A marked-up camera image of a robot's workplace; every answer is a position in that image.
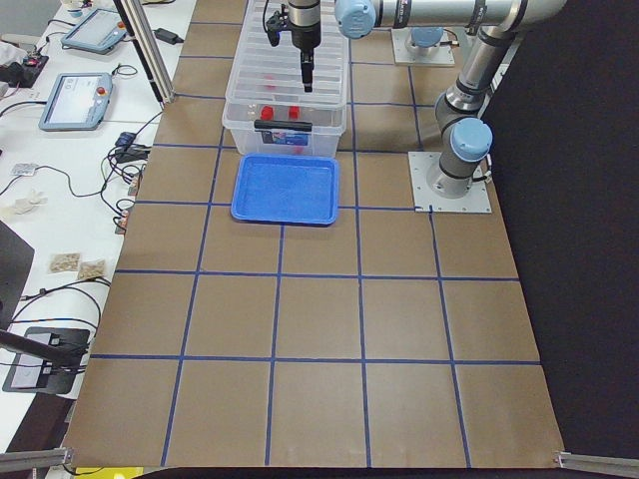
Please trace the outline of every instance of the red object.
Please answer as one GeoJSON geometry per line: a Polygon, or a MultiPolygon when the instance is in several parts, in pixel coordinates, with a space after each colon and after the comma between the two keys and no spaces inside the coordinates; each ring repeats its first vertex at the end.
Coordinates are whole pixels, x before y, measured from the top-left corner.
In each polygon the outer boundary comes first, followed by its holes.
{"type": "Polygon", "coordinates": [[[289,107],[289,120],[297,120],[300,118],[300,107],[289,107]]]}
{"type": "Polygon", "coordinates": [[[265,120],[265,121],[269,121],[272,120],[273,117],[275,116],[275,111],[273,110],[273,107],[262,107],[262,112],[260,113],[260,120],[265,120]]]}

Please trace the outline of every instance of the plastic container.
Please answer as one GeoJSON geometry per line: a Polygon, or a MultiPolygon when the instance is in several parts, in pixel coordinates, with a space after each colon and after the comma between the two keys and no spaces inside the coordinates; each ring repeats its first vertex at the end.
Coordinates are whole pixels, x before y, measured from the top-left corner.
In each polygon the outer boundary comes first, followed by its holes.
{"type": "Polygon", "coordinates": [[[330,225],[337,219],[339,163],[332,158],[246,155],[231,214],[237,220],[330,225]]]}
{"type": "MultiPolygon", "coordinates": [[[[346,129],[348,41],[333,15],[334,0],[321,0],[321,44],[315,50],[313,92],[305,93],[300,50],[283,32],[272,47],[262,26],[265,2],[251,0],[238,42],[222,123],[242,154],[334,157],[346,129]],[[256,125],[265,107],[273,119],[256,125]]],[[[271,2],[269,18],[280,2],[271,2]]]]}

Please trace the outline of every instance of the white table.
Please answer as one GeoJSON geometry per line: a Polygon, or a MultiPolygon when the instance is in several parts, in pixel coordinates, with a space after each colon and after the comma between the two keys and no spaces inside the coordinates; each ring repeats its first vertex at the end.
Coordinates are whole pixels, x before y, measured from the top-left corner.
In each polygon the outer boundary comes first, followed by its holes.
{"type": "MultiPolygon", "coordinates": [[[[163,27],[185,37],[197,0],[178,0],[174,4],[145,8],[153,28],[163,27]]],[[[75,21],[60,11],[56,18],[75,21]]],[[[65,30],[52,24],[45,35],[65,30]]],[[[50,60],[34,88],[22,90],[10,99],[0,102],[0,109],[27,100],[46,100],[59,73],[111,72],[118,63],[138,68],[139,74],[130,79],[115,80],[114,95],[105,121],[93,132],[42,132],[38,120],[42,107],[16,109],[0,118],[0,190],[13,177],[10,171],[16,163],[48,165],[67,172],[78,194],[96,192],[102,186],[100,163],[114,146],[119,134],[135,132],[160,111],[160,107],[147,81],[142,65],[131,43],[121,43],[110,55],[94,55],[79,50],[62,50],[61,35],[55,35],[46,51],[50,60]]],[[[160,51],[173,77],[178,64],[181,45],[160,42],[160,51]]],[[[138,138],[138,143],[151,145],[160,119],[149,125],[138,138]]],[[[122,237],[114,234],[114,215],[99,197],[76,199],[67,188],[66,178],[56,172],[41,170],[33,178],[23,178],[2,197],[0,208],[12,205],[25,197],[30,190],[43,192],[48,201],[35,211],[20,217],[4,219],[5,223],[26,240],[34,249],[35,257],[25,293],[35,293],[41,287],[54,287],[71,282],[76,273],[50,274],[48,264],[51,254],[80,252],[83,260],[104,259],[107,275],[113,273],[122,237]]],[[[105,198],[113,204],[127,196],[128,187],[119,179],[109,185],[105,198]]],[[[83,285],[101,305],[107,297],[107,288],[99,284],[83,285]]],[[[96,321],[97,311],[87,298],[75,291],[60,291],[36,301],[27,308],[20,319],[45,317],[77,317],[96,321]]],[[[15,324],[10,331],[24,333],[34,324],[15,324]]],[[[78,323],[40,323],[52,327],[79,327],[78,323]]],[[[11,362],[14,355],[0,349],[0,362],[11,362]]],[[[4,382],[9,368],[0,366],[0,381],[4,382]]],[[[81,385],[78,376],[74,389],[65,397],[75,398],[81,385]]],[[[33,394],[0,392],[0,452],[6,451],[33,400],[33,394]]]]}

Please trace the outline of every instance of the blue joint cap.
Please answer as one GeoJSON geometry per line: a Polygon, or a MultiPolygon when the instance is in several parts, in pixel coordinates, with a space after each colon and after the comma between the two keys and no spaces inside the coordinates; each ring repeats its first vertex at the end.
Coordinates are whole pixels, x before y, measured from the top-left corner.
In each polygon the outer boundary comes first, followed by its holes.
{"type": "Polygon", "coordinates": [[[478,163],[490,151],[492,131],[478,118],[464,118],[453,126],[450,145],[461,160],[478,163]]]}
{"type": "Polygon", "coordinates": [[[368,35],[375,26],[376,13],[370,0],[336,0],[335,19],[339,31],[347,38],[368,35]]]}
{"type": "Polygon", "coordinates": [[[441,41],[443,27],[414,27],[410,29],[410,40],[419,48],[430,48],[441,41]]]}

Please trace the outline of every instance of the yellow object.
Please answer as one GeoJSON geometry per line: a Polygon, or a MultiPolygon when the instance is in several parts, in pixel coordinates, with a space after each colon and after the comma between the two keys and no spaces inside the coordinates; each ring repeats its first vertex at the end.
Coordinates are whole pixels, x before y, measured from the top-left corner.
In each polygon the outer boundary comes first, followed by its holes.
{"type": "Polygon", "coordinates": [[[77,474],[87,474],[87,479],[132,479],[144,474],[142,467],[107,467],[98,471],[96,467],[79,467],[77,474]]]}

